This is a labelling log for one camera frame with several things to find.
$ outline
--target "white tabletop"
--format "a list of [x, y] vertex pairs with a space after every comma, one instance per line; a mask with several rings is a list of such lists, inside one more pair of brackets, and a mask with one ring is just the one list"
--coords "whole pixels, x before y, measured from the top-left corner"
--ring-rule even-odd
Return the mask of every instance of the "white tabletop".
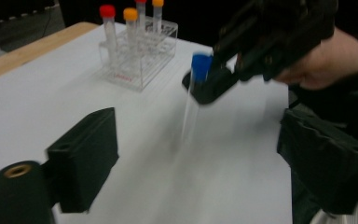
[[89, 213], [55, 206], [58, 223], [292, 223], [290, 168], [276, 152], [285, 86], [239, 83], [200, 110], [194, 144], [181, 147], [181, 80], [192, 53], [210, 48], [178, 40], [136, 92], [96, 75], [103, 37], [97, 28], [0, 77], [0, 169], [45, 162], [45, 149], [86, 115], [114, 107], [120, 159]]

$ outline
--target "test tube cap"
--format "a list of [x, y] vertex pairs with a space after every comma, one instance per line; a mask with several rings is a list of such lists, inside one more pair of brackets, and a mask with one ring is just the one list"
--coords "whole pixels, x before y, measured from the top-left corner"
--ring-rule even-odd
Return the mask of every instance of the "test tube cap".
[[136, 21], [138, 19], [138, 10], [135, 7], [126, 7], [123, 15], [125, 21]]
[[212, 63], [212, 55], [206, 53], [194, 53], [191, 61], [192, 79], [195, 82], [203, 82], [207, 79]]
[[162, 7], [164, 6], [164, 0], [153, 0], [152, 5], [153, 7]]
[[112, 5], [101, 5], [100, 6], [100, 15], [102, 18], [115, 17], [116, 9]]

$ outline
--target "dark floor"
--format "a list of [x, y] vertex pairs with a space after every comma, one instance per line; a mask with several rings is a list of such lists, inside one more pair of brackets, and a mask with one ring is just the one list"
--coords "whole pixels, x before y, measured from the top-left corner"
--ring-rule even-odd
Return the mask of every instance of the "dark floor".
[[43, 12], [10, 18], [0, 23], [0, 48], [10, 52], [64, 28], [58, 4], [54, 7], [46, 7]]

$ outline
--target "skin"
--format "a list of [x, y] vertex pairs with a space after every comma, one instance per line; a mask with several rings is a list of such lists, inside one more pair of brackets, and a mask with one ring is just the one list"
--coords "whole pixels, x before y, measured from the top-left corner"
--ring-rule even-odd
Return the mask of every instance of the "skin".
[[335, 28], [333, 36], [274, 79], [317, 91], [358, 74], [358, 40]]

